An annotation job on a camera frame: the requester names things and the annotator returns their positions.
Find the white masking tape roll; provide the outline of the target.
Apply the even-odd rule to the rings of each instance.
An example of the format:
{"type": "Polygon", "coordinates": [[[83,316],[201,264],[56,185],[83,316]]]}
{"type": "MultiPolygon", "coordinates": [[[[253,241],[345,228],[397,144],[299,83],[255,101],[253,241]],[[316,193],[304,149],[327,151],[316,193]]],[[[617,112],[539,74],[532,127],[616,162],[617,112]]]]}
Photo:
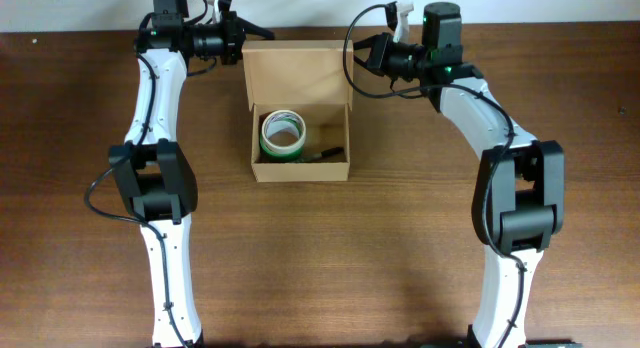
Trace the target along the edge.
{"type": "Polygon", "coordinates": [[[276,110],[271,112],[263,121],[260,128],[260,138],[267,140],[270,147],[278,153],[284,153],[287,146],[298,140],[306,142],[307,127],[304,119],[292,110],[276,110]]]}

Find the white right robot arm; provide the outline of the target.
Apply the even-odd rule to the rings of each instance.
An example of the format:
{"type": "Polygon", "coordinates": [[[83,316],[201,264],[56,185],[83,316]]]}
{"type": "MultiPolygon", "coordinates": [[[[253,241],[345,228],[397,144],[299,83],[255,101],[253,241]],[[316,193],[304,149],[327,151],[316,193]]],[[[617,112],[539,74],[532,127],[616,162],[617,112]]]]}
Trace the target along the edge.
{"type": "Polygon", "coordinates": [[[524,322],[537,266],[564,220],[565,156],[554,140],[527,132],[497,102],[481,71],[464,61],[461,10],[455,3],[425,6],[422,37],[407,40],[410,4],[382,5],[389,32],[346,49],[344,57],[391,81],[416,81],[388,97],[426,98],[464,136],[479,159],[471,219],[484,246],[479,310],[461,347],[526,347],[524,322]]]}

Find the green tape roll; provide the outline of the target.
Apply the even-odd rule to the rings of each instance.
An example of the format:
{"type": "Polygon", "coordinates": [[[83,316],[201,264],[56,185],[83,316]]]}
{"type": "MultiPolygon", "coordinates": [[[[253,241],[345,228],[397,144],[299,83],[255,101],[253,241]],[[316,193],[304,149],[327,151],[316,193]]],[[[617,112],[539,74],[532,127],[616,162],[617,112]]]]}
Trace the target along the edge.
{"type": "Polygon", "coordinates": [[[297,160],[301,156],[304,147],[304,142],[298,140],[295,144],[287,146],[284,149],[284,153],[278,153],[274,147],[270,147],[267,144],[265,138],[261,137],[259,143],[262,153],[266,155],[270,162],[275,163],[289,163],[297,160]]]}

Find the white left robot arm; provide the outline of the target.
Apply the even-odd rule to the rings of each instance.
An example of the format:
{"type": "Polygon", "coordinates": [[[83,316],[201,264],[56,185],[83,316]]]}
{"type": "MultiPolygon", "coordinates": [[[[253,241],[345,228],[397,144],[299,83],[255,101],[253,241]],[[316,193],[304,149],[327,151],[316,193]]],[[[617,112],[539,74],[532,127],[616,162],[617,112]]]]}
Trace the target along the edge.
{"type": "Polygon", "coordinates": [[[217,23],[192,24],[153,13],[134,49],[140,82],[134,117],[109,164],[127,211],[139,226],[149,261],[155,347],[201,347],[203,328],[193,294],[189,241],[198,204],[195,174],[177,141],[179,100],[191,58],[234,65],[249,35],[272,31],[226,12],[217,23]]]}

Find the brown cardboard box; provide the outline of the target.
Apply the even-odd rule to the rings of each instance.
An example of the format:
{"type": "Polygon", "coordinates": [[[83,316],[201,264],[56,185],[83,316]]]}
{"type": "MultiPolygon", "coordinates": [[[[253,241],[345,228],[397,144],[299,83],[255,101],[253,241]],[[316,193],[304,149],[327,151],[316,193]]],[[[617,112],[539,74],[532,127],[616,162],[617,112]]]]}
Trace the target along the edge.
{"type": "Polygon", "coordinates": [[[340,40],[249,41],[242,48],[252,112],[251,167],[258,182],[345,181],[350,169],[349,114],[353,47],[340,40]],[[292,110],[306,122],[299,158],[333,147],[344,152],[316,162],[270,162],[260,148],[260,128],[276,110],[292,110]]]}

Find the black sharpie marker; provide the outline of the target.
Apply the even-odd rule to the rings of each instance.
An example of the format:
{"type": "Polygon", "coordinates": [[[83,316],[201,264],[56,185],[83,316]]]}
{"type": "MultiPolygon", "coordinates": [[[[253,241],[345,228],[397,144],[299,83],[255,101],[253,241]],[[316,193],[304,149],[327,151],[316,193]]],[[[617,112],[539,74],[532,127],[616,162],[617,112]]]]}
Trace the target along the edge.
{"type": "Polygon", "coordinates": [[[310,163],[316,162],[325,158],[329,158],[335,155],[339,155],[344,152],[343,147],[333,147],[326,150],[323,150],[319,153],[314,153],[309,156],[301,157],[297,160],[298,163],[310,163]]]}

